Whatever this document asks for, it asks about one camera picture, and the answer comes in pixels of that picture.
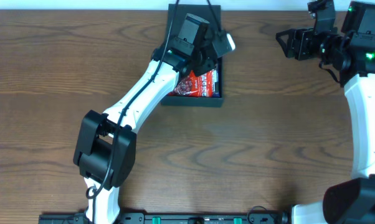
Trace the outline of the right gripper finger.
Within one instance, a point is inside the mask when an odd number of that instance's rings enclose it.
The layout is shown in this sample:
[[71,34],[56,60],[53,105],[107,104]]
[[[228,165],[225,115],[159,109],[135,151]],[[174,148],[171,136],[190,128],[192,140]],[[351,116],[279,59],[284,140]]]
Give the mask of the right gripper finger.
[[293,50],[293,42],[294,42],[294,38],[291,38],[289,37],[287,39],[287,41],[283,41],[281,37],[277,37],[276,38],[276,41],[279,43],[279,45],[281,46],[282,50],[283,50],[283,53],[284,55],[286,56],[286,58],[293,58],[295,56],[295,52]]
[[283,36],[288,36],[289,38],[294,38],[295,35],[295,29],[288,29],[285,31],[277,32],[276,33],[276,40],[281,40]]

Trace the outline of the red Hacks candy bag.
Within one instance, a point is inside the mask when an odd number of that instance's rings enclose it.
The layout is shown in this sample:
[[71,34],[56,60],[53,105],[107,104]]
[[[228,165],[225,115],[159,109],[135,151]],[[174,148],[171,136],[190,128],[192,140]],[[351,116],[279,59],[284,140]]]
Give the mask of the red Hacks candy bag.
[[212,71],[196,77],[191,72],[187,77],[183,78],[170,92],[169,96],[186,96],[197,98],[212,98]]

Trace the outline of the dark green box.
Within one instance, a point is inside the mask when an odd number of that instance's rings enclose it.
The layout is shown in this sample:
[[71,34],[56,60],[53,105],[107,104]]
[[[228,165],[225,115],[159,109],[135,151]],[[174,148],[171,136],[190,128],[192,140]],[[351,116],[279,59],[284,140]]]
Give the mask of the dark green box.
[[[215,13],[216,20],[219,24],[221,22],[221,6],[212,5]],[[173,22],[173,27],[171,29],[172,35],[177,35],[181,29],[183,19],[186,17],[187,13],[199,16],[210,23],[210,28],[217,29],[216,20],[214,19],[208,5],[198,5],[198,4],[179,4],[177,8],[176,18]],[[195,107],[210,107],[210,108],[220,108],[224,102],[224,90],[223,90],[223,62],[222,58],[217,61],[217,88],[218,94],[214,97],[196,97],[196,96],[176,96],[167,95],[161,100],[162,106],[195,106]]]

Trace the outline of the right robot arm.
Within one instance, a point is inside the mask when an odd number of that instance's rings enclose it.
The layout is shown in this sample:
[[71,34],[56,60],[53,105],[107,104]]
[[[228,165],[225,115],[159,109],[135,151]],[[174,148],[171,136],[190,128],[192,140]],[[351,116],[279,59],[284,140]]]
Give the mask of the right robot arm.
[[315,24],[276,34],[288,58],[319,58],[340,85],[353,134],[349,181],[327,189],[320,202],[294,205],[285,223],[375,223],[375,4],[352,1],[340,29],[333,0],[308,3]]

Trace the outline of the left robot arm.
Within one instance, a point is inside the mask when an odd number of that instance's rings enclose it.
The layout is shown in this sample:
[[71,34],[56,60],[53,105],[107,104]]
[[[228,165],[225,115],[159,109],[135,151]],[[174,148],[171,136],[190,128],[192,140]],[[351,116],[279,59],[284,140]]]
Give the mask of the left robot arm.
[[85,223],[114,223],[118,193],[135,163],[137,134],[157,104],[208,58],[202,52],[210,23],[186,14],[177,35],[153,51],[143,76],[117,103],[82,119],[73,162],[85,179]]

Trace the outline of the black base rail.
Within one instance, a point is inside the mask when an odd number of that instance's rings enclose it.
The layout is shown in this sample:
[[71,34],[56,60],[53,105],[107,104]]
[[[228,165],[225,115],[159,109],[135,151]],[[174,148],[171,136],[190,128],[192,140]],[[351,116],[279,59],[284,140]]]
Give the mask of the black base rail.
[[[288,212],[267,210],[256,206],[243,213],[122,213],[116,219],[119,224],[289,224]],[[89,224],[85,212],[47,213],[39,216],[39,224]]]

